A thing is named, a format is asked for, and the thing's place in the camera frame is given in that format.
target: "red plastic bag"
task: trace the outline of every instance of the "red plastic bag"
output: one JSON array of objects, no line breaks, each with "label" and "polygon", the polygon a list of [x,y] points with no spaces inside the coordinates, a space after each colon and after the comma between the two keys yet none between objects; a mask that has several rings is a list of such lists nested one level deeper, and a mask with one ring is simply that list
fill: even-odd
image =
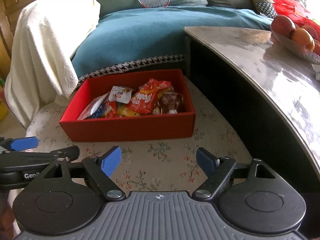
[{"label": "red plastic bag", "polygon": [[320,37],[320,26],[312,18],[312,14],[295,0],[273,0],[273,7],[277,14],[289,17],[296,25],[310,25],[315,28]]},{"label": "red plastic bag", "polygon": [[150,114],[158,101],[161,91],[171,85],[169,81],[158,81],[150,78],[148,83],[131,98],[127,107],[139,114]]}]

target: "floral rug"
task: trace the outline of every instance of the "floral rug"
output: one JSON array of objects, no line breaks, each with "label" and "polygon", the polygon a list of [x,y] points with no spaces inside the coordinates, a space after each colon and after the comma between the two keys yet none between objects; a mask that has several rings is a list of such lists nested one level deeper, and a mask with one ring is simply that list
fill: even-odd
[{"label": "floral rug", "polygon": [[216,156],[230,156],[241,163],[250,163],[252,158],[235,130],[219,111],[189,80],[187,84],[197,114],[191,138],[75,143],[59,125],[65,107],[52,103],[36,114],[27,130],[27,137],[36,136],[39,139],[39,147],[30,151],[50,152],[78,145],[81,160],[90,155],[101,156],[114,145],[118,145],[122,150],[122,160],[111,179],[126,194],[131,190],[189,190],[192,193],[206,180],[196,163],[196,150],[199,147],[204,147]]}]

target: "white towel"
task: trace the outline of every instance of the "white towel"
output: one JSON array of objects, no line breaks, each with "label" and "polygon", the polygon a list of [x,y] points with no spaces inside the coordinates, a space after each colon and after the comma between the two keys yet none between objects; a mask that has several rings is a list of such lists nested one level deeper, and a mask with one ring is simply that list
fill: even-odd
[{"label": "white towel", "polygon": [[69,99],[78,84],[70,58],[99,13],[96,0],[36,0],[21,11],[4,93],[25,128],[42,106]]}]

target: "wooden door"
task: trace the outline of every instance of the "wooden door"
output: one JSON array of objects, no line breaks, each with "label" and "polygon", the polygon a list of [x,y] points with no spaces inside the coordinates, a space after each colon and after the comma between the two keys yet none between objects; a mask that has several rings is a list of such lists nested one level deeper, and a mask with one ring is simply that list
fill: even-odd
[{"label": "wooden door", "polygon": [[[34,0],[0,0],[0,57],[11,58],[13,35],[21,10]],[[10,63],[0,59],[0,74],[7,76]]]}]

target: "snack package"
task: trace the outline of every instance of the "snack package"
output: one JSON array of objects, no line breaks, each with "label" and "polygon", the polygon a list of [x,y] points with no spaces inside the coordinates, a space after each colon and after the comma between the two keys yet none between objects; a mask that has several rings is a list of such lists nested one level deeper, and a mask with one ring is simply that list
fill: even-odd
[{"label": "snack package", "polygon": [[94,112],[94,114],[92,115],[92,119],[118,117],[116,109],[116,102],[110,102],[109,97],[106,96],[106,98],[103,100],[102,104],[99,106],[97,111]]},{"label": "snack package", "polygon": [[91,115],[93,115],[93,113],[97,111],[99,106],[102,104],[103,100],[108,95],[109,95],[109,93],[104,94],[103,96],[97,97],[94,100],[92,100],[90,102],[90,104],[87,105],[87,107],[82,111],[82,113],[79,115],[77,120],[84,120],[84,119],[90,117]]},{"label": "snack package", "polygon": [[139,116],[140,114],[138,114],[137,112],[132,111],[131,109],[127,108],[126,105],[122,105],[118,111],[117,114],[119,116],[123,116],[123,117],[133,117],[133,116]]},{"label": "snack package", "polygon": [[113,86],[109,95],[109,101],[117,101],[127,104],[131,99],[133,89],[121,86]]},{"label": "snack package", "polygon": [[159,102],[156,103],[155,108],[152,110],[152,114],[155,114],[155,115],[162,114],[162,109],[159,106]]},{"label": "snack package", "polygon": [[177,114],[184,111],[182,94],[167,92],[159,100],[161,114]]},{"label": "snack package", "polygon": [[150,114],[159,100],[158,94],[171,85],[169,81],[157,81],[150,78],[148,83],[131,98],[127,107],[139,114]]},{"label": "snack package", "polygon": [[164,90],[162,90],[159,94],[158,94],[158,98],[160,99],[162,97],[162,95],[164,93],[167,93],[167,92],[174,92],[174,88],[172,85],[170,85],[169,87],[165,88]]}]

